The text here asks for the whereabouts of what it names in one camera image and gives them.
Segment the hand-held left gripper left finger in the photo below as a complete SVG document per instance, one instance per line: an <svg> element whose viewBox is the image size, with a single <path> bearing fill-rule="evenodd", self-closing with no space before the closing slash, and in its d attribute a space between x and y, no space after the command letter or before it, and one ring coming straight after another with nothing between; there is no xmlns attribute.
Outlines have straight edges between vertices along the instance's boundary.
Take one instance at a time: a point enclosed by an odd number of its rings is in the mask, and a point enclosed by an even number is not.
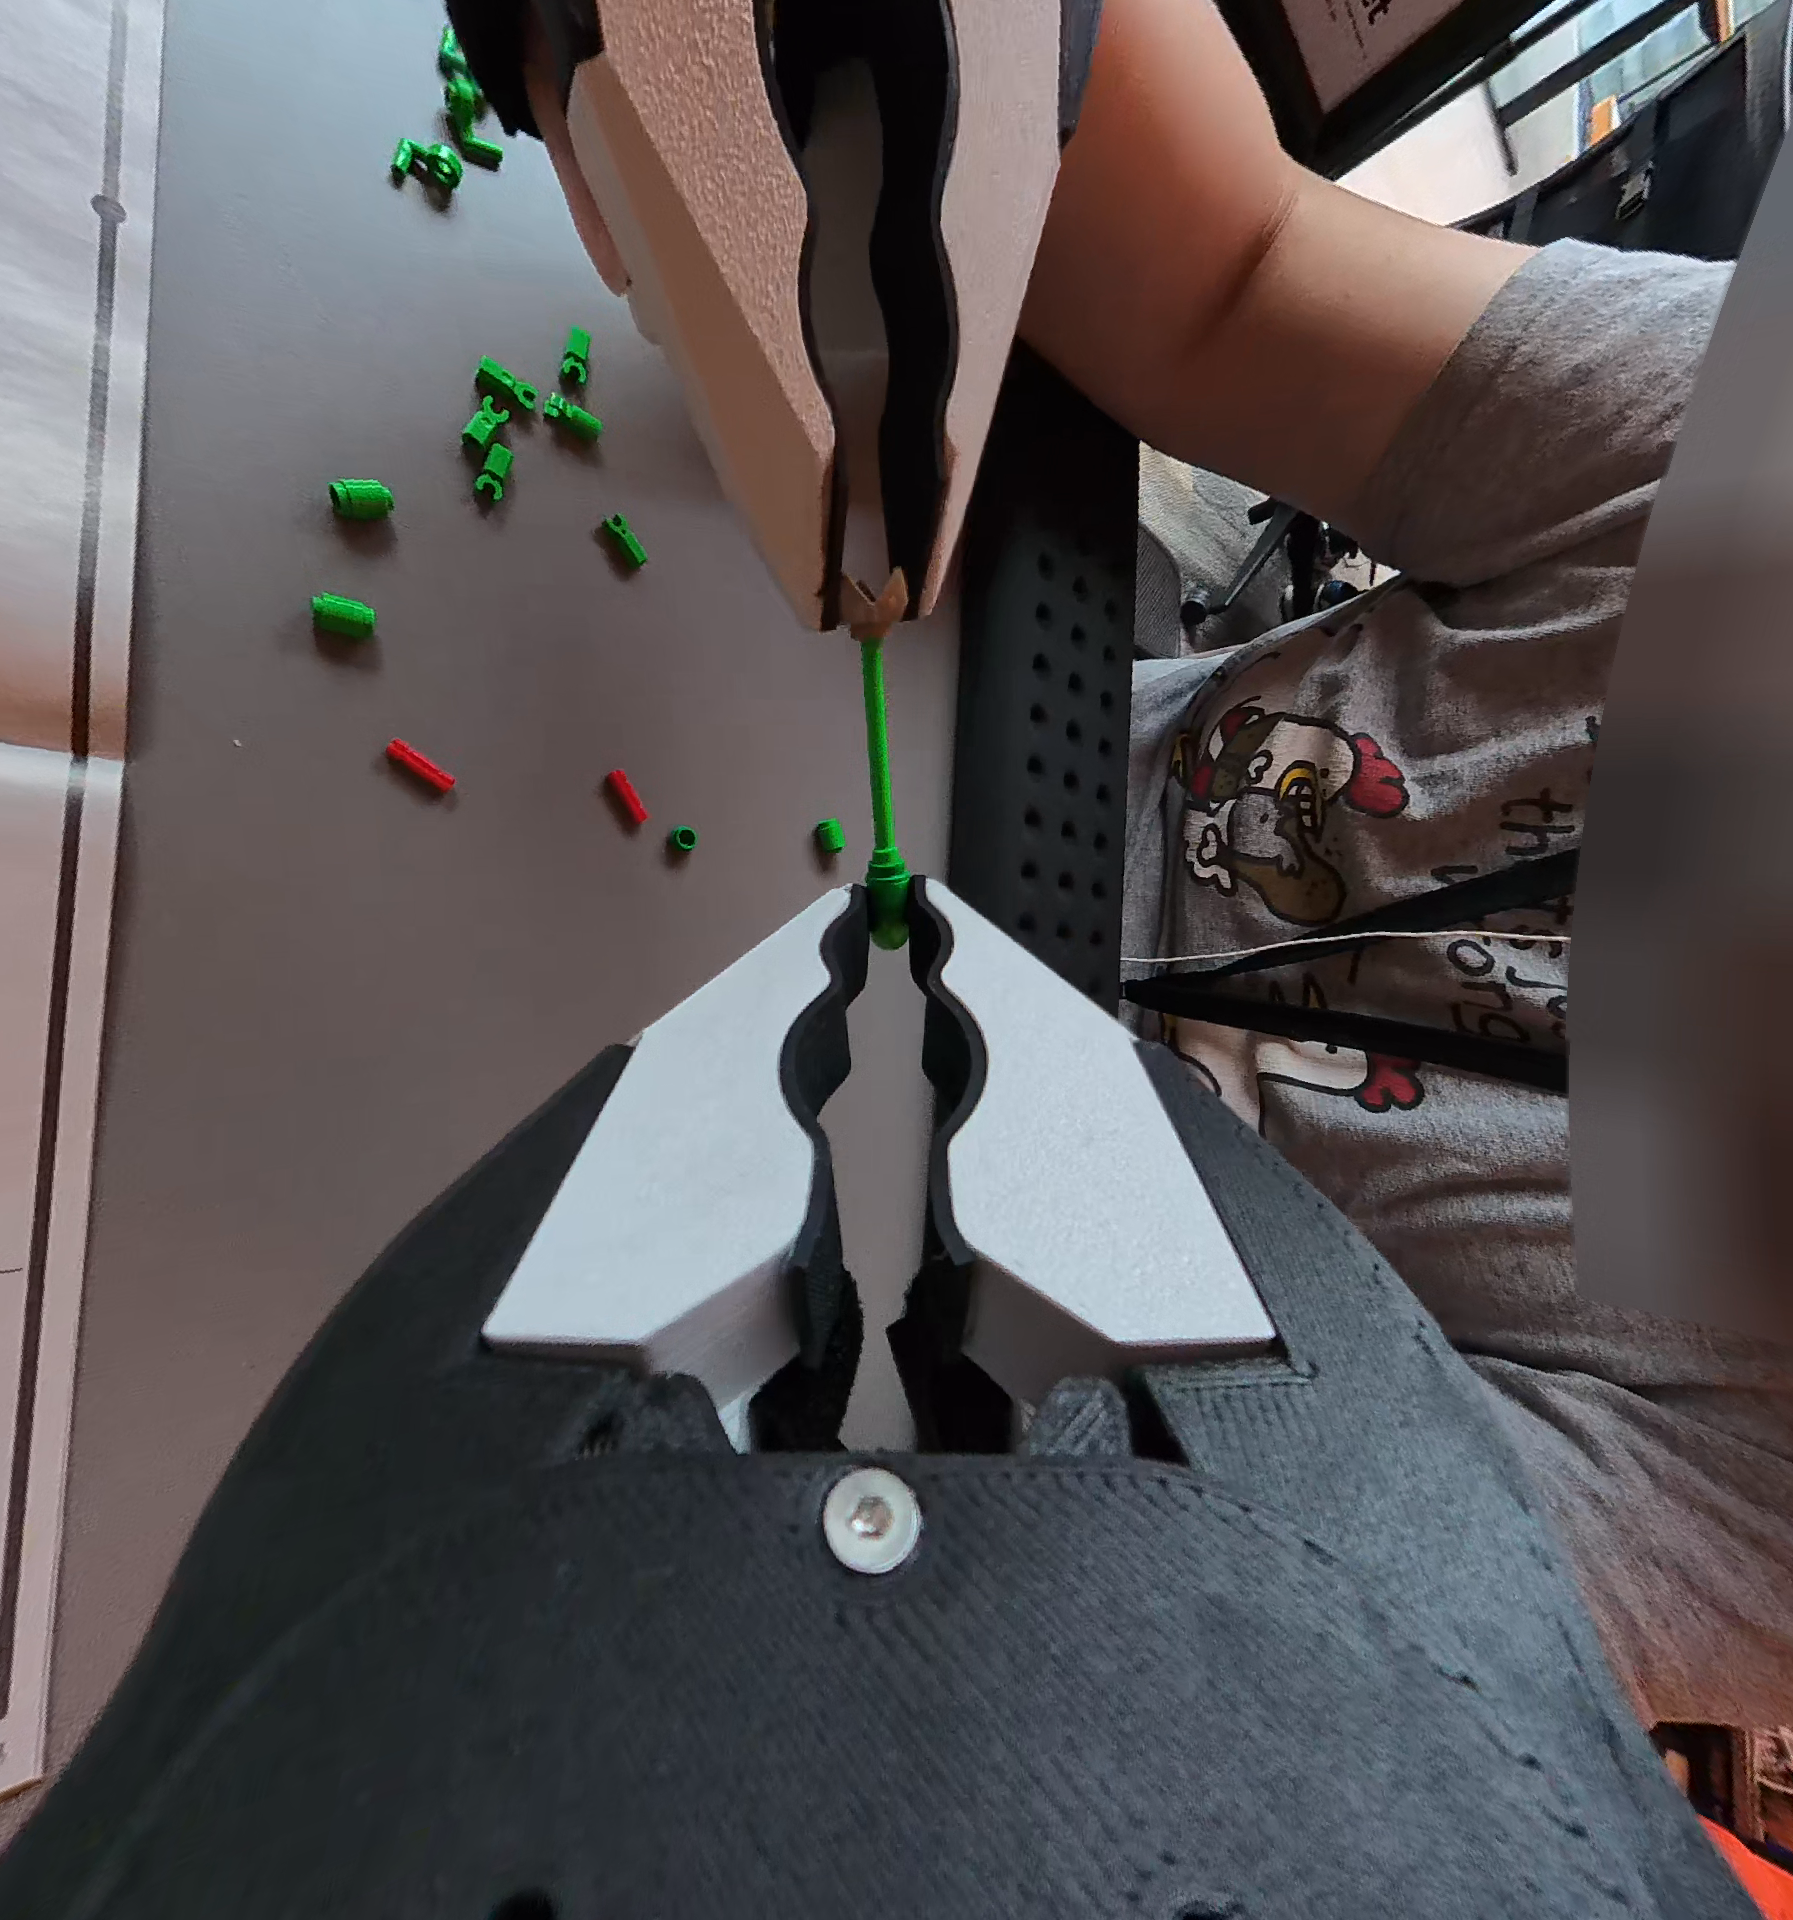
<svg viewBox="0 0 1793 1920"><path fill-rule="evenodd" d="M822 1112L850 1072L861 887L645 1028L482 1337L690 1375L760 1448L838 1448L861 1359Z"/></svg>

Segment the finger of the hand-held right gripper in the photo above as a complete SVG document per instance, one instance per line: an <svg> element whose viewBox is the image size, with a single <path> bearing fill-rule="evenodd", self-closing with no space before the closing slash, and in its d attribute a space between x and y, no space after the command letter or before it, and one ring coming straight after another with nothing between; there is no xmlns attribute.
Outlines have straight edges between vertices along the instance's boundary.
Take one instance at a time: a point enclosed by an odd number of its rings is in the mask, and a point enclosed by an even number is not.
<svg viewBox="0 0 1793 1920"><path fill-rule="evenodd" d="M965 527L1058 177L1065 82L1060 3L875 7L880 459L911 617L936 609Z"/></svg>
<svg viewBox="0 0 1793 1920"><path fill-rule="evenodd" d="M806 332L810 199L751 3L599 3L570 136L718 478L797 617L836 626L836 412Z"/></svg>

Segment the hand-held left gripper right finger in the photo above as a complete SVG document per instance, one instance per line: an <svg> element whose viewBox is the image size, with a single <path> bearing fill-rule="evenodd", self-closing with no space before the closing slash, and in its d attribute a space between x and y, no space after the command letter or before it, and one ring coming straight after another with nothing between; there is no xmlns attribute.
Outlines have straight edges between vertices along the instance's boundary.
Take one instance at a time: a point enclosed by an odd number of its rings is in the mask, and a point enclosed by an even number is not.
<svg viewBox="0 0 1793 1920"><path fill-rule="evenodd" d="M905 1312L923 1448L1007 1448L1060 1380L1263 1357L1277 1331L1110 1015L938 880L911 886L936 1091Z"/></svg>

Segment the thin green lego rod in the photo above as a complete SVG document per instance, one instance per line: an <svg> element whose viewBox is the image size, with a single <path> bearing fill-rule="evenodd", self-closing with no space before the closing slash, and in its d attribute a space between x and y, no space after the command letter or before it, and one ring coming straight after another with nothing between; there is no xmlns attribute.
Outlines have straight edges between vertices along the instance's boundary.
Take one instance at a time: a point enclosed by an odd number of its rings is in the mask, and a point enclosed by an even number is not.
<svg viewBox="0 0 1793 1920"><path fill-rule="evenodd" d="M873 831L869 870L877 878L891 878L905 869L905 858L891 812L884 636L861 636L861 697Z"/></svg>

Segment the person's right forearm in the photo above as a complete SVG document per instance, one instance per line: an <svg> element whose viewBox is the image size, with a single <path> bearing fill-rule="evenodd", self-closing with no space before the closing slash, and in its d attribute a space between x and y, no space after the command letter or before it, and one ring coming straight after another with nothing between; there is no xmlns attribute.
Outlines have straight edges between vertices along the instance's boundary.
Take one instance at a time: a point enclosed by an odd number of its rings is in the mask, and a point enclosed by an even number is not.
<svg viewBox="0 0 1793 1920"><path fill-rule="evenodd" d="M1371 554L1371 477L1531 250L1317 180L1219 12L1110 3L1019 332L1142 441Z"/></svg>

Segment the scattered green lego clips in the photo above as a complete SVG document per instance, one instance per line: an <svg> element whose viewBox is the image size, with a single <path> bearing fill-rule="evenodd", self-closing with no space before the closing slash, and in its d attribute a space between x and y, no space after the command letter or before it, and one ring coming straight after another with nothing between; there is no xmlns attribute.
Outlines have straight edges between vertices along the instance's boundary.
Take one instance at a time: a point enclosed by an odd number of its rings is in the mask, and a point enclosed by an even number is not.
<svg viewBox="0 0 1793 1920"><path fill-rule="evenodd" d="M474 80L449 14L434 69L441 86L438 134L400 138L389 158L387 180L395 188L421 193L433 208L446 212L460 193L465 172L498 171L507 149L506 139L493 132L493 125L504 127L504 122ZM510 504L518 426L539 425L572 445L588 449L599 445L602 425L588 401L590 362L593 336L582 326L570 330L548 384L525 377L498 357L478 359L476 410L460 432L460 451L481 517L490 520Z"/></svg>

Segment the lego instruction booklet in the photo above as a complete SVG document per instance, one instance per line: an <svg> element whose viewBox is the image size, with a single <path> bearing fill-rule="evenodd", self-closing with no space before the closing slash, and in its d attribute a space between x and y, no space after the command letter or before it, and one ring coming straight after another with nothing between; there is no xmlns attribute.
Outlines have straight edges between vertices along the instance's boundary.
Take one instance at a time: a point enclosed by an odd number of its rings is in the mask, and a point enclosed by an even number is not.
<svg viewBox="0 0 1793 1920"><path fill-rule="evenodd" d="M0 4L0 1797L45 1775L128 756L164 4Z"/></svg>

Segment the person in grey shirt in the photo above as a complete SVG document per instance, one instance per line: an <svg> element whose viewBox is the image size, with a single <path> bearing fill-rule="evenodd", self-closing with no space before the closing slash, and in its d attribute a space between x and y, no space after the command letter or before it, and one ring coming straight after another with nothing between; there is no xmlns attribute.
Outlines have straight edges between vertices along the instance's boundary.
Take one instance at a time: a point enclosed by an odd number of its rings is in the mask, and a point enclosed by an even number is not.
<svg viewBox="0 0 1793 1920"><path fill-rule="evenodd" d="M1543 250L1351 522L1400 583L1136 667L1136 973L1579 850L1633 570L1731 274ZM1793 1726L1793 1349L1582 1297L1560 1094L1161 1028L1480 1373L1641 1714Z"/></svg>

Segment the black framed marker sign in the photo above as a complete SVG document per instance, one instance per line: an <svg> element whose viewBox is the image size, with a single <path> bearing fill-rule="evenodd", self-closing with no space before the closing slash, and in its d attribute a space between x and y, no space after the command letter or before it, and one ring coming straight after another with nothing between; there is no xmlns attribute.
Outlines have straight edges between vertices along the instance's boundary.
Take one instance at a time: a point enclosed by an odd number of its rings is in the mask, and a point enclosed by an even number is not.
<svg viewBox="0 0 1793 1920"><path fill-rule="evenodd" d="M1219 3L1285 149L1338 177L1513 55L1543 3Z"/></svg>

